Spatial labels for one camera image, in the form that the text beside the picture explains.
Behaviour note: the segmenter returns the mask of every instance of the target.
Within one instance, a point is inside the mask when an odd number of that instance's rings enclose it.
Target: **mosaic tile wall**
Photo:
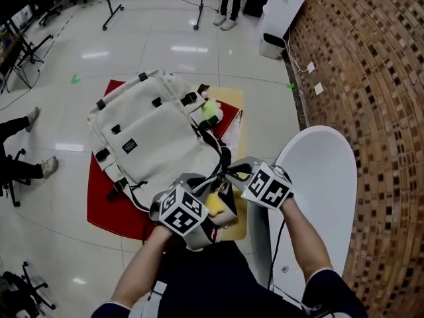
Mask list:
[[[343,277],[370,317],[424,317],[424,0],[307,0],[290,45],[311,125],[356,158]]]

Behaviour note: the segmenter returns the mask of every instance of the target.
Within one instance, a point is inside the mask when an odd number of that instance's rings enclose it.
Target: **tiled floor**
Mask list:
[[[110,79],[128,80],[137,72],[161,67],[181,73],[193,84],[241,88],[247,154],[267,161],[299,131],[291,90],[285,85],[290,83],[286,68],[258,55],[254,43],[258,19],[241,16],[236,28],[223,32],[212,25],[215,13],[206,8],[200,29],[194,31],[197,7],[183,1],[112,0],[113,6],[118,2],[125,10],[118,12],[106,32],[101,30],[109,12],[105,0],[70,7],[46,28],[32,27],[28,37],[33,42],[52,33],[54,43],[50,47],[53,40],[49,41],[39,51],[45,64],[36,87],[0,111],[3,122],[38,105],[42,111],[32,132],[10,138],[6,149],[15,153],[26,148],[27,162],[53,154],[60,161],[58,173],[50,179],[20,187],[20,208],[0,198],[3,269],[20,272],[23,260],[30,260],[35,272],[50,284],[58,304],[58,310],[50,313],[55,317],[89,317],[110,298],[124,267],[141,246],[86,220],[90,145],[85,119]],[[215,7],[217,0],[205,4]],[[26,66],[32,82],[37,68]],[[74,74],[80,79],[77,84],[70,83]],[[12,93],[0,96],[0,109],[24,91],[16,83]],[[248,236],[238,245],[263,282],[269,240],[255,223],[254,211],[248,217]]]

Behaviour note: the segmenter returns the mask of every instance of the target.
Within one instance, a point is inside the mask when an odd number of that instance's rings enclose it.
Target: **forearm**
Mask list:
[[[295,200],[287,199],[280,210],[286,220],[294,255],[305,282],[319,269],[333,268],[323,240],[300,211]]]
[[[155,227],[146,244],[137,252],[121,276],[112,296],[113,301],[132,307],[151,290],[166,241],[171,235],[172,232],[168,228]]]

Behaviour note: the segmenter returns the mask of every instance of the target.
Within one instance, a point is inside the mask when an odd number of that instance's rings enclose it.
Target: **white shoe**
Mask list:
[[[219,26],[220,24],[222,24],[224,21],[227,20],[227,16],[226,15],[217,15],[217,17],[215,18],[215,20],[213,21],[213,24],[215,26]]]
[[[38,118],[39,114],[40,114],[40,109],[38,107],[35,107],[34,110],[31,113],[26,115],[28,117],[28,120],[29,120],[29,125],[27,127],[25,127],[25,130],[27,132],[31,131],[32,126],[34,126],[35,120]]]
[[[47,179],[50,177],[54,172],[58,170],[59,167],[59,161],[57,157],[53,156],[50,159],[48,159],[46,162],[41,162],[41,168],[42,168],[42,177],[44,179]]]
[[[228,19],[221,25],[221,29],[231,30],[236,25],[236,23],[237,23],[236,21]]]

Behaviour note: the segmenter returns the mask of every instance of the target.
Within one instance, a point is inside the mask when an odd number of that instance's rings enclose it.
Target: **yellow sponge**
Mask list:
[[[223,202],[217,193],[210,193],[207,196],[205,206],[209,209],[209,215],[211,217],[214,217],[217,214],[225,211],[225,206],[223,205]]]

